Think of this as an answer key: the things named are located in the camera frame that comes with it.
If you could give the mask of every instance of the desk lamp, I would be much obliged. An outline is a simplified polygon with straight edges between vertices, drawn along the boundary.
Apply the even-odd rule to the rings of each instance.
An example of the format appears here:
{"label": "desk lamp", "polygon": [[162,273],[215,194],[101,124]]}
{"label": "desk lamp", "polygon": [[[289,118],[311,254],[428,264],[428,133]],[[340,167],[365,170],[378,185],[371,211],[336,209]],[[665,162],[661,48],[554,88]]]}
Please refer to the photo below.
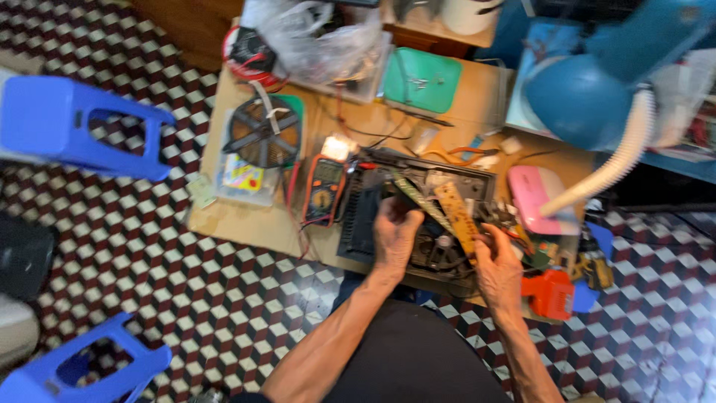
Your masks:
{"label": "desk lamp", "polygon": [[594,151],[614,150],[620,137],[621,143],[612,158],[582,182],[554,197],[543,192],[549,200],[526,217],[532,227],[607,189],[634,168],[655,115],[653,94],[642,83],[691,49],[715,24],[716,0],[647,0],[623,24],[598,29],[586,41],[585,53],[535,66],[524,95],[555,136]]}

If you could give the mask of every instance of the cardboard sheet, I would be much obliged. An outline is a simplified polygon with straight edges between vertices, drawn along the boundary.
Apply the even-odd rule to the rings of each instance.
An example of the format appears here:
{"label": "cardboard sheet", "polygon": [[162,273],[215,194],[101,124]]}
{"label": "cardboard sheet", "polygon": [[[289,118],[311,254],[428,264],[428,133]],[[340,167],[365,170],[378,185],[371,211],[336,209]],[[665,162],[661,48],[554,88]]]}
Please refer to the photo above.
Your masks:
{"label": "cardboard sheet", "polygon": [[[463,73],[455,94],[451,109],[440,116],[440,119],[455,124],[454,128],[440,128],[440,132],[427,149],[444,148],[450,150],[458,146],[466,146],[475,135],[485,133],[493,128],[496,105],[495,96],[498,93],[499,70],[497,67],[480,63],[459,60],[463,65]],[[304,156],[311,158],[320,151],[323,140],[331,132],[339,132],[339,125],[335,120],[337,103],[335,98],[318,95],[298,87],[287,86],[282,94],[298,95],[306,106],[306,122],[304,130]],[[201,173],[214,177],[216,159],[221,149],[221,132],[223,117],[227,110],[237,108],[253,95],[253,90],[247,85],[237,85],[227,69],[221,71],[216,94],[216,106],[212,112],[209,128],[209,138],[204,148]],[[390,110],[383,104],[355,105],[343,103],[342,115],[350,128],[369,133],[387,133],[404,119],[404,114],[397,110]],[[395,133],[395,136],[405,137],[410,134],[411,128],[418,119],[409,117],[405,124]],[[373,144],[380,137],[365,136],[351,133],[354,140],[363,146]],[[559,150],[543,156],[527,158],[524,164],[543,166],[559,174],[564,185],[570,187],[592,172],[594,156],[592,153],[570,147],[569,145],[553,141],[548,138],[535,136],[519,131],[505,129],[502,133],[491,136],[481,148],[497,148],[497,144],[509,136],[517,136],[524,149],[515,155],[508,156],[498,163],[493,172],[499,174],[496,195],[498,199],[508,197],[505,172],[521,156],[541,151]],[[402,141],[389,139],[383,146],[410,154]],[[440,157],[429,156],[428,159],[442,161]],[[306,173],[302,169],[299,175],[300,187],[303,187]],[[296,230],[291,224],[286,207],[280,201],[283,195],[277,192],[277,201],[272,207],[257,207],[242,204],[227,199],[219,199],[205,209],[193,208],[189,219],[189,229],[201,234],[232,240],[246,245],[265,247],[291,256],[299,256],[299,243]],[[296,212],[302,206],[302,189],[294,197]],[[577,206],[578,217],[583,217],[582,206]],[[306,229],[311,237],[315,252],[306,258],[318,260],[326,265],[340,267],[345,270],[368,272],[370,267],[358,262],[336,256],[338,249],[340,226],[334,225],[330,229],[308,227]],[[565,237],[562,249],[576,251],[576,237]],[[423,290],[430,290],[448,295],[447,286],[434,280],[408,276],[405,284]],[[471,298],[470,302],[484,305],[481,298]]]}

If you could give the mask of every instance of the person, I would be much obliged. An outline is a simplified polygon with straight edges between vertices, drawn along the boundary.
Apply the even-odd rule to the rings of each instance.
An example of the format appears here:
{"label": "person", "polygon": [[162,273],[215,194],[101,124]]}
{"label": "person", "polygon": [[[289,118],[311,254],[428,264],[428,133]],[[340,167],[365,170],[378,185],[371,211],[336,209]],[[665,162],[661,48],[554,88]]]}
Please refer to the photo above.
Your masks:
{"label": "person", "polygon": [[[424,214],[385,199],[374,223],[372,271],[271,372],[235,402],[511,402],[475,349],[414,303],[387,299],[405,276]],[[475,238],[478,286],[523,402],[563,402],[522,318],[522,265],[489,224]]]}

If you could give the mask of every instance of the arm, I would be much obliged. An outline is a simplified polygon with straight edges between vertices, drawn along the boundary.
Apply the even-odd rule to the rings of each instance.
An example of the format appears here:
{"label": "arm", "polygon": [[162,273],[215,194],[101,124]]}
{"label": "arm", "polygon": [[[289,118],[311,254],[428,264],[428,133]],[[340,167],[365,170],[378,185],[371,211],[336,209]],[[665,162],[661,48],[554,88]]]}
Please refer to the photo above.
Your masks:
{"label": "arm", "polygon": [[335,312],[301,340],[271,372],[262,392],[274,403],[318,402],[333,387],[385,298],[405,276],[422,212],[385,199],[374,225],[376,263]]}
{"label": "arm", "polygon": [[490,237],[475,240],[478,284],[505,345],[512,377],[523,402],[562,402],[522,319],[522,263],[497,227],[483,224]]}

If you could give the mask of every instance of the hand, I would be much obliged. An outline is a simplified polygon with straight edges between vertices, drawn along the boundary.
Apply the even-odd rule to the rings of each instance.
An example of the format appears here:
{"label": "hand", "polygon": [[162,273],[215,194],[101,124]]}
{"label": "hand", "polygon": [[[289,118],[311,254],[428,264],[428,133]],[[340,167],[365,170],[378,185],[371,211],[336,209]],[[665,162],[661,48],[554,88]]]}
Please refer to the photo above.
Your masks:
{"label": "hand", "polygon": [[521,318],[522,262],[504,232],[490,224],[483,224],[483,228],[491,237],[474,237],[480,291],[496,320],[515,315]]}
{"label": "hand", "polygon": [[384,272],[397,282],[403,279],[417,229],[424,219],[420,210],[409,210],[396,197],[383,200],[373,225],[374,272]]}

